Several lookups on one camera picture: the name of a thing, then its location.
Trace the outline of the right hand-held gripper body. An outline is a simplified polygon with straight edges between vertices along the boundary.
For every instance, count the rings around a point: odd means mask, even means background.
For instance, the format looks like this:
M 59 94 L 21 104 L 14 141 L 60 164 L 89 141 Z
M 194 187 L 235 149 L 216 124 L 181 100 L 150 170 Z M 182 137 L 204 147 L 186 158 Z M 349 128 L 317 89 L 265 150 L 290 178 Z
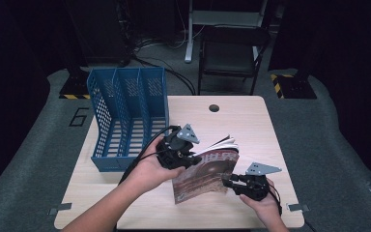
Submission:
M 261 201 L 269 193 L 271 186 L 268 183 L 267 174 L 280 172 L 281 168 L 271 166 L 259 162 L 252 162 L 246 169 L 245 174 L 249 180 L 248 184 L 242 186 L 242 194 L 248 196 L 255 201 Z M 280 196 L 275 187 L 275 193 L 272 195 L 276 202 L 280 201 Z

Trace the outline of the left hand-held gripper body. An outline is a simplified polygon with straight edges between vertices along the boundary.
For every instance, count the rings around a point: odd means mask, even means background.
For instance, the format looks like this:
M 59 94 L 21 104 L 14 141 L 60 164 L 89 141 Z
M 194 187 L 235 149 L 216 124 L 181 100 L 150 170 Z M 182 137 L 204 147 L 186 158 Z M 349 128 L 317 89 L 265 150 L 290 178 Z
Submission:
M 194 144 L 199 143 L 190 124 L 171 126 L 172 132 L 157 144 L 157 159 L 162 167 L 176 169 L 186 166 L 186 158 L 195 156 L 191 149 Z

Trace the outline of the red-brown cover magazine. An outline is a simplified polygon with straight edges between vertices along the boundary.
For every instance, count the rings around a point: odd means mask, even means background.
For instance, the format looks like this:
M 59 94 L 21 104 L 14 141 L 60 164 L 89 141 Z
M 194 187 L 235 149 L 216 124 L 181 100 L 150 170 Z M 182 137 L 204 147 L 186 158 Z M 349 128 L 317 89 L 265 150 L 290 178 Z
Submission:
M 172 180 L 176 204 L 210 191 L 227 191 L 221 178 L 234 171 L 240 157 L 235 141 L 228 135 L 195 155 L 201 160 Z

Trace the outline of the blue plastic file rack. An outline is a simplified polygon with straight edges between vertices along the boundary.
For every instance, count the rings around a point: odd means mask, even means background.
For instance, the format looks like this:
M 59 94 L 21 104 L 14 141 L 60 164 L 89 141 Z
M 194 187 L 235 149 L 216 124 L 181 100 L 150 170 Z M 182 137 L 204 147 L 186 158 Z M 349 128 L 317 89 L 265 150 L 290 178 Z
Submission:
M 87 88 L 98 125 L 92 162 L 100 172 L 123 172 L 169 124 L 165 69 L 93 69 Z

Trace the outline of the person's right hand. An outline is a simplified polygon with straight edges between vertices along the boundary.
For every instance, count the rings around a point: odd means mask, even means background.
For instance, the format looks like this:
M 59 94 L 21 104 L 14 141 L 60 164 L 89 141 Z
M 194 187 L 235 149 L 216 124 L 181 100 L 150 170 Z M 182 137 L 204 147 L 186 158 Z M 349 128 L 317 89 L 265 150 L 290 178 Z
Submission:
M 281 217 L 281 215 L 279 214 L 277 202 L 272 196 L 275 193 L 275 190 L 273 189 L 273 181 L 271 179 L 268 179 L 268 183 L 271 186 L 271 193 L 269 193 L 261 201 L 255 201 L 244 194 L 240 195 L 240 200 L 248 207 L 253 209 L 258 219 L 260 219 L 261 221 L 262 218 Z

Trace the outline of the person's left hand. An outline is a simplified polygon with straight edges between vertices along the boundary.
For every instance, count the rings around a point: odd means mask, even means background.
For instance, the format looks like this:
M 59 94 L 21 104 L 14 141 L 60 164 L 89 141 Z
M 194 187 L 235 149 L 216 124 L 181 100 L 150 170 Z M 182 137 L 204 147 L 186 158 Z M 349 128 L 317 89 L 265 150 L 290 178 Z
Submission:
M 162 140 L 159 136 L 145 150 L 140 162 L 133 168 L 123 185 L 128 187 L 132 195 L 141 195 L 149 190 L 155 189 L 165 181 L 178 177 L 186 169 L 166 169 L 161 166 L 157 159 L 157 144 Z

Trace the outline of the black striped stand base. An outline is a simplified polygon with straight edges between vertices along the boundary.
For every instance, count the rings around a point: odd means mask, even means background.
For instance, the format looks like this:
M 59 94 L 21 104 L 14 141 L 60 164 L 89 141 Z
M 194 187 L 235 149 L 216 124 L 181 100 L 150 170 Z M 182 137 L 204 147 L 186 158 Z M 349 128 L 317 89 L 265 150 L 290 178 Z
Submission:
M 291 74 L 273 73 L 271 81 L 280 99 L 315 100 L 317 98 L 307 79 L 301 80 Z
M 67 71 L 69 77 L 59 92 L 59 98 L 68 100 L 89 99 L 90 96 L 87 88 L 89 73 L 81 70 L 79 67 L 67 68 Z

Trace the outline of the black folding chair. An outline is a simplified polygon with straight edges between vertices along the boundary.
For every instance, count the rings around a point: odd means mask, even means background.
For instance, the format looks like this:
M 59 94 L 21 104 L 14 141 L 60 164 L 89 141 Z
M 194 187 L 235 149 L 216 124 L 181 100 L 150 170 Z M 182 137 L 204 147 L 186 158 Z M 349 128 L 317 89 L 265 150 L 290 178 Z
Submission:
M 204 75 L 252 79 L 254 92 L 263 54 L 271 40 L 269 31 L 258 26 L 218 24 L 205 28 L 200 38 L 197 94 Z

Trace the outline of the dark cabinet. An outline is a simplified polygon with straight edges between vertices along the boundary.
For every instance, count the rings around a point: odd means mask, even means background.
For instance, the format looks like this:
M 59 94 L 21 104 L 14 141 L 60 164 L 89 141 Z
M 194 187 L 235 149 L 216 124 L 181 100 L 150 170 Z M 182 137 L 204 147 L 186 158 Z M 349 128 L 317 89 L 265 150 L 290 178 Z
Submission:
M 130 59 L 116 0 L 65 0 L 88 65 L 126 66 Z

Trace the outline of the grey metal table bracket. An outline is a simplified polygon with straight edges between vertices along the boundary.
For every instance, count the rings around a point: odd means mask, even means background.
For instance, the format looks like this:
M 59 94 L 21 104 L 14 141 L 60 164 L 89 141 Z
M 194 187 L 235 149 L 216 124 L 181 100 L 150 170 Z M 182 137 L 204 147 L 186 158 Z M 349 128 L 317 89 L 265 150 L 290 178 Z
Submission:
M 51 208 L 48 210 L 47 214 L 49 216 L 55 216 L 59 211 L 65 211 L 65 210 L 70 210 L 71 209 L 71 204 L 72 203 L 62 203 L 59 204 L 57 207 Z
M 310 208 L 306 204 L 288 204 L 287 208 L 290 212 L 295 211 L 302 211 L 302 212 L 308 212 L 310 211 Z

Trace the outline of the white metal desk frame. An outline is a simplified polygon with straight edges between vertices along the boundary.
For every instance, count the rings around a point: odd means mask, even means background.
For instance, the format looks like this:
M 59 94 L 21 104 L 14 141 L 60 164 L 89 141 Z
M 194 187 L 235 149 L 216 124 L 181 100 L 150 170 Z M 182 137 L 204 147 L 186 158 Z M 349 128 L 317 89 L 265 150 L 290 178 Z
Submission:
M 260 26 L 265 16 L 268 0 L 262 0 L 258 12 L 227 12 L 214 10 L 194 10 L 193 0 L 188 0 L 188 29 L 185 50 L 185 62 L 192 61 L 194 25 L 227 24 L 233 26 Z

